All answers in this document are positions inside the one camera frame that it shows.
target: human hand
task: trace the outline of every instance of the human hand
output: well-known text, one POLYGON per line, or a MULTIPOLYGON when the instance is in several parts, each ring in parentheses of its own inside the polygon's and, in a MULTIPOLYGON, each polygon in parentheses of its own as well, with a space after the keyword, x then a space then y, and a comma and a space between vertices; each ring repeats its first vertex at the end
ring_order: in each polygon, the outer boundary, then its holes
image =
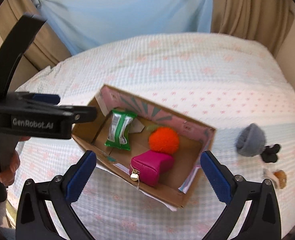
MULTIPOLYGON (((29 136, 22 136, 20 138, 20 142, 29 140, 29 136)), ((14 151, 11 163, 9 168, 5 171, 0 173, 0 182, 3 183, 5 186, 10 186, 14 183, 15 180, 15 172, 20 166, 20 158, 18 156, 17 151, 14 151)))

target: metal bolt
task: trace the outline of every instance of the metal bolt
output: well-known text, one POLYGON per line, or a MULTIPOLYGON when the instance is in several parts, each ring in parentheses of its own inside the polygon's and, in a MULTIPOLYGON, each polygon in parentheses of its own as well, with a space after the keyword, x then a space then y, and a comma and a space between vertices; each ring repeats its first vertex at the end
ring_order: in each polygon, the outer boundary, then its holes
POLYGON ((26 182, 25 182, 25 185, 30 185, 32 183, 32 179, 28 179, 26 182))
POLYGON ((65 116, 71 116, 72 113, 71 112, 63 112, 63 115, 65 115, 65 116))
POLYGON ((62 180, 62 175, 57 175, 54 177, 55 182, 60 182, 62 180))
POLYGON ((269 179, 264 180, 265 184, 270 186, 272 184, 272 182, 269 179))
POLYGON ((236 181, 241 182, 244 178, 241 175, 235 175, 235 179, 236 181))

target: gold zipper pull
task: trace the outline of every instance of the gold zipper pull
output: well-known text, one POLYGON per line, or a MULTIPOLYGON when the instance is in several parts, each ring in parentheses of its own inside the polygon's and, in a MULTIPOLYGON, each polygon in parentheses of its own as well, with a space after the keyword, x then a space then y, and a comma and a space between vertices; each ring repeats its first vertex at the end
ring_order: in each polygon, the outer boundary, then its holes
POLYGON ((137 181, 139 174, 140 174, 140 171, 138 171, 136 169, 132 169, 131 180, 132 181, 137 181))

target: pink pouch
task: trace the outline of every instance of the pink pouch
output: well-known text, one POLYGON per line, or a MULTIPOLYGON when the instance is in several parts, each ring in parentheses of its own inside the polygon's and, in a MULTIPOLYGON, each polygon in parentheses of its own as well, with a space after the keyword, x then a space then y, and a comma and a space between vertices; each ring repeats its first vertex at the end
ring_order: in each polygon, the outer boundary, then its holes
POLYGON ((173 164, 171 155, 149 150, 131 159, 129 174, 133 181, 139 180, 153 187, 157 184, 160 174, 170 170, 173 164))

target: green snack package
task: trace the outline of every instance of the green snack package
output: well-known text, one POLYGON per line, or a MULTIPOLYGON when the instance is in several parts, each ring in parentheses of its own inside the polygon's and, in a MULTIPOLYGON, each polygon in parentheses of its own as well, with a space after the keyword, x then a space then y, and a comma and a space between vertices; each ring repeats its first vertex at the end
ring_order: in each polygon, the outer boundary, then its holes
POLYGON ((137 117, 137 114, 115 109, 112 110, 112 114, 112 122, 105 146, 129 151, 131 150, 129 147, 129 124, 137 117))

